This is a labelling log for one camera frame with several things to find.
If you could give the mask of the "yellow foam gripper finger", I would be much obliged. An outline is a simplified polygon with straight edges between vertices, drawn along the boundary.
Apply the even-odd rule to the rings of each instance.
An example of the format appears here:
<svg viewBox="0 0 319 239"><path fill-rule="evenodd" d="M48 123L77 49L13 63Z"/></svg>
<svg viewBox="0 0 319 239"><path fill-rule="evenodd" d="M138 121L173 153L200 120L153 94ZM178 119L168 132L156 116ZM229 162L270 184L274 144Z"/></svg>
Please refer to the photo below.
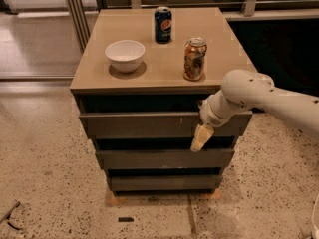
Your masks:
<svg viewBox="0 0 319 239"><path fill-rule="evenodd" d="M194 133L190 150L193 152L201 151L204 145L212 138L213 135L214 129L210 125L198 125Z"/></svg>

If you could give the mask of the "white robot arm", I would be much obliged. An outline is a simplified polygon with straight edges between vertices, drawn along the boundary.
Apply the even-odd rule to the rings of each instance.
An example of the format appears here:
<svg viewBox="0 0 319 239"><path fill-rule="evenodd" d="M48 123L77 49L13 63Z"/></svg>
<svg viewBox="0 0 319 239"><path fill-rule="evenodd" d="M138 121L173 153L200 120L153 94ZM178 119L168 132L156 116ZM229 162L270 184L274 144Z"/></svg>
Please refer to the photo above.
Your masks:
<svg viewBox="0 0 319 239"><path fill-rule="evenodd" d="M202 124L195 130L190 150L201 151L216 128L252 108L263 110L307 136L319 139L318 97L277 88L265 74L233 70L224 76L220 90L199 105Z"/></svg>

